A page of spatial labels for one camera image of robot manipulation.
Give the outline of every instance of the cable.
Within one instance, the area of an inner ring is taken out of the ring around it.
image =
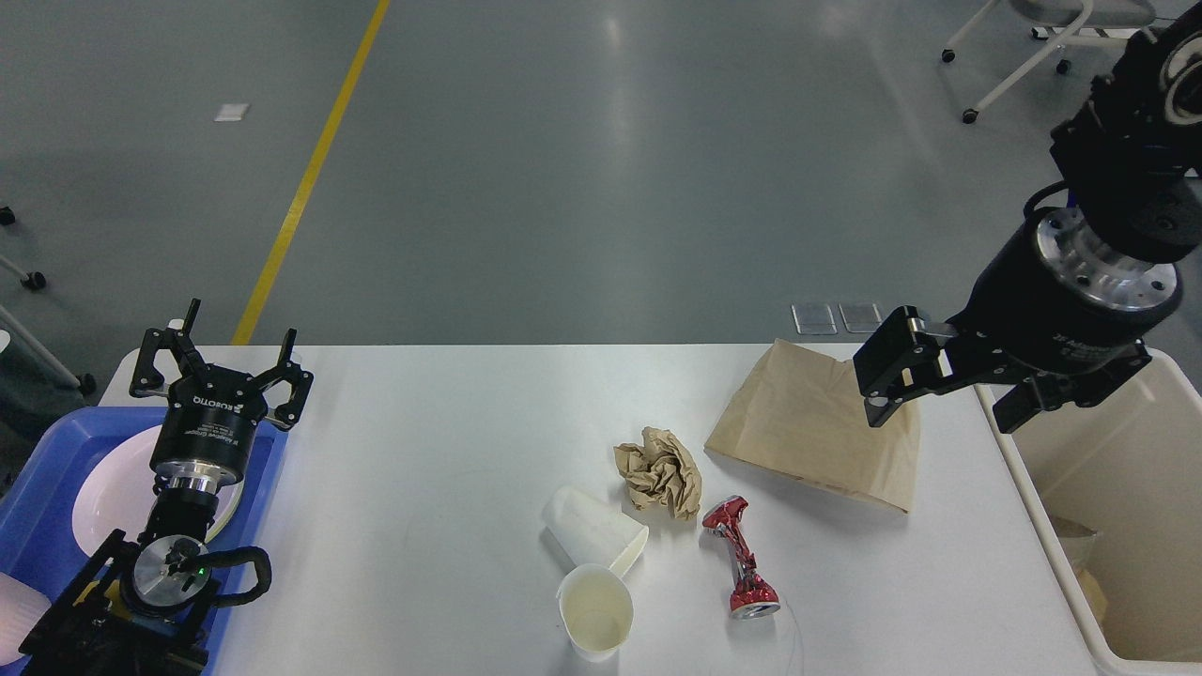
[[[1031,195],[1031,198],[1028,200],[1025,204],[1023,204],[1023,218],[1030,219],[1031,214],[1035,213],[1035,207],[1040,206],[1040,202],[1047,200],[1052,195],[1055,195],[1057,192],[1066,188],[1069,188],[1067,180],[1058,180],[1052,185],[1048,185],[1047,188],[1041,188],[1036,190],[1035,194]]]

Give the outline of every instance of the crumpled paper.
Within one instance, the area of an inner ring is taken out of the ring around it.
[[[614,446],[618,473],[635,509],[666,505],[672,516],[689,520],[701,510],[701,473],[689,449],[667,429],[643,428],[643,445]]]
[[[850,361],[776,340],[726,405],[706,447],[909,512],[920,440],[914,403],[871,428]]]

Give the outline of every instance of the robotic arm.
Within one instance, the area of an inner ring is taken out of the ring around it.
[[[23,674],[69,676],[195,676],[208,663],[202,623],[216,607],[250,603],[272,583],[258,547],[212,552],[207,532],[222,487],[243,480],[255,432],[267,420],[290,429],[300,419],[313,374],[292,361],[288,330],[275,366],[251,375],[207,363],[192,345],[200,309],[192,300],[182,328],[149,328],[130,395],[167,397],[162,431],[150,456],[157,496],[136,542],[113,530],[20,646],[32,656]],[[179,380],[165,386],[155,355],[168,350]],[[269,410],[264,393],[279,383],[288,401]],[[251,564],[255,585],[219,594],[213,571]]]
[[[1202,243],[1184,179],[1202,166],[1202,2],[1135,35],[1052,140],[1064,180],[1028,202],[965,308],[932,322],[903,306],[856,352],[870,426],[923,395],[992,383],[1014,386],[994,405],[1008,433],[1067,402],[1101,403],[1152,360],[1142,336],[1180,304],[1173,263]],[[1065,188],[1076,206],[1037,208]]]

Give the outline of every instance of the brown paper bag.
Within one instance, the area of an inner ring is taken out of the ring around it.
[[[850,361],[776,340],[734,393],[706,446],[819,488],[909,512],[917,407],[880,428],[864,419]]]

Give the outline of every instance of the trash bin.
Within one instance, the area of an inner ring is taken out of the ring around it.
[[[1150,351],[1101,405],[1039,415],[999,441],[1099,666],[1202,675],[1202,397]],[[1101,532],[1085,565],[1108,601],[1101,627],[1047,514]]]

